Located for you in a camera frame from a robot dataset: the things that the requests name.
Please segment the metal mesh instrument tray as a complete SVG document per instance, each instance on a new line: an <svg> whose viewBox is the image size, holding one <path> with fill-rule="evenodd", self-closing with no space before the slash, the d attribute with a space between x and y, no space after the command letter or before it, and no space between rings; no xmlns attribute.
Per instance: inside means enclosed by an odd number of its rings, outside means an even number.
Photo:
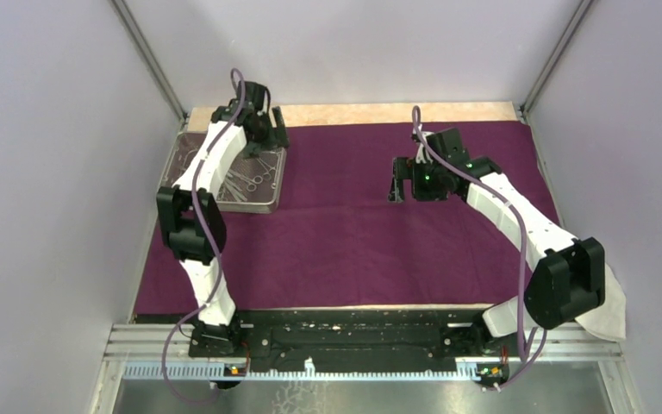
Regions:
<svg viewBox="0 0 662 414"><path fill-rule="evenodd" d="M160 179L169 185L185 172L205 135L183 132L177 136ZM246 158L239 155L229 168L215 199L220 210L248 214L270 214L278 207L287 151L277 148Z"/></svg>

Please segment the maroon wrap cloth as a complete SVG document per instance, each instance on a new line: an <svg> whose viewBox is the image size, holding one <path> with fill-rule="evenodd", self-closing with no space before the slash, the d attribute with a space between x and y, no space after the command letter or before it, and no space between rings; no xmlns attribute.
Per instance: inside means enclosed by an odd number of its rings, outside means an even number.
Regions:
<svg viewBox="0 0 662 414"><path fill-rule="evenodd" d="M460 198L387 198L416 151L408 123L289 131L278 208L227 213L223 268L241 310L495 304L517 291L519 254Z"/></svg>

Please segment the surgical clamp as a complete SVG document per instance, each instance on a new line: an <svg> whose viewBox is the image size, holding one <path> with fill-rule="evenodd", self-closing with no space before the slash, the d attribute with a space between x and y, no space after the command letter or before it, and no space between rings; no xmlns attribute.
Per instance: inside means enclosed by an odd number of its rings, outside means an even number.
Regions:
<svg viewBox="0 0 662 414"><path fill-rule="evenodd" d="M277 177L277 166L265 161L262 157L257 157L256 161L264 170L259 174L259 177L262 180L274 180Z"/></svg>

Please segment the surgical forceps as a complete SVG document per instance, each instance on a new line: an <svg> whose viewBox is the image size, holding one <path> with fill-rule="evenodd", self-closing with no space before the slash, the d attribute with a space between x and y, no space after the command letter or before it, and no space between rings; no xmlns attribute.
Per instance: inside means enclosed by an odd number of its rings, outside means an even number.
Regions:
<svg viewBox="0 0 662 414"><path fill-rule="evenodd" d="M262 171L247 171L241 172L239 170L230 168L228 170L228 178L236 190L242 196L258 196L260 194L269 194L275 189L273 180L262 180L259 174Z"/></svg>

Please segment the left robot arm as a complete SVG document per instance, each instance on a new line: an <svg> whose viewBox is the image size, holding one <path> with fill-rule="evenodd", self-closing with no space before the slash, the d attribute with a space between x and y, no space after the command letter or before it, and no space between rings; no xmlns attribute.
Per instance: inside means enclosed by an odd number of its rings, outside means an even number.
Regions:
<svg viewBox="0 0 662 414"><path fill-rule="evenodd" d="M242 334L224 278L227 226L216 195L239 155L256 157L290 145L282 112L271 105L267 86L243 81L235 92L212 113L189 166L156 195L161 240L186 272L197 301L192 339L226 357L239 351Z"/></svg>

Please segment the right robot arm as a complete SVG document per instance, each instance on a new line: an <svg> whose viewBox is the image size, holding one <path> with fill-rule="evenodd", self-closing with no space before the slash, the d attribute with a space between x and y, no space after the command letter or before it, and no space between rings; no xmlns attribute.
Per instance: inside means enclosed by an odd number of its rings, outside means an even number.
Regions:
<svg viewBox="0 0 662 414"><path fill-rule="evenodd" d="M555 329L606 302L603 245L579 239L542 212L513 186L488 157L472 158L458 129L415 132L417 150L393 161L389 201L405 199L404 185L420 202L461 198L516 248L520 255L516 295L485 310L471 332L473 348L494 355L506 336L529 329Z"/></svg>

